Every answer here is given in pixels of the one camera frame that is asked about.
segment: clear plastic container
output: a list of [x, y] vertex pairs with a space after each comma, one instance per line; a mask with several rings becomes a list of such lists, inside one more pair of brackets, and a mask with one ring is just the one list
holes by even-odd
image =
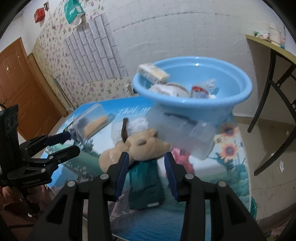
[[200, 160], [208, 157], [215, 143], [215, 126], [153, 107], [146, 113], [149, 128], [158, 130], [158, 137], [183, 149]]
[[89, 139], [110, 122], [101, 104], [94, 104], [73, 121], [72, 129], [83, 138]]

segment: teal bag on wall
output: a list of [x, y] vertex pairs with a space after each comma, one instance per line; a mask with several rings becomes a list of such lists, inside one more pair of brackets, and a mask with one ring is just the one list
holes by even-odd
[[78, 0], [69, 0], [66, 2], [64, 10], [68, 23], [71, 23], [77, 16], [84, 14], [84, 11]]
[[160, 205], [165, 196], [158, 174], [157, 160], [140, 161], [130, 171], [130, 209], [137, 210]]

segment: blue plastic basin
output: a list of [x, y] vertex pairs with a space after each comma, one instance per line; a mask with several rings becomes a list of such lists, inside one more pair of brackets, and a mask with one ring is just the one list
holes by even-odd
[[231, 113], [233, 107], [246, 100], [252, 92], [250, 78], [238, 67], [214, 58], [176, 57], [154, 63], [170, 74], [169, 82], [182, 84], [188, 91], [193, 84], [216, 79], [216, 99], [179, 98], [149, 91], [151, 83], [140, 74], [133, 79], [135, 90], [166, 108], [169, 112], [219, 124]]

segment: screw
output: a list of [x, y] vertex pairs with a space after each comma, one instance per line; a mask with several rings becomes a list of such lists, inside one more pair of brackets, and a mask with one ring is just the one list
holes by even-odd
[[224, 182], [224, 181], [219, 181], [219, 182], [218, 182], [218, 185], [219, 185], [220, 187], [224, 188], [224, 187], [226, 187], [226, 182]]
[[108, 177], [109, 177], [109, 175], [107, 173], [103, 173], [103, 174], [100, 175], [100, 178], [102, 180], [106, 180], [106, 179], [108, 179]]
[[74, 187], [75, 184], [76, 184], [75, 181], [69, 181], [69, 182], [67, 183], [68, 187]]
[[194, 178], [194, 175], [191, 174], [191, 173], [187, 173], [187, 174], [185, 175], [185, 178], [186, 178], [186, 179], [193, 179], [193, 178]]

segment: wooden door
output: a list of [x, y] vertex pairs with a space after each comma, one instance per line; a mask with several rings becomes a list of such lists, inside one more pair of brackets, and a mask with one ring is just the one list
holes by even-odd
[[19, 133], [29, 140], [48, 134], [61, 118], [38, 87], [27, 63], [21, 38], [0, 53], [0, 102], [19, 106]]

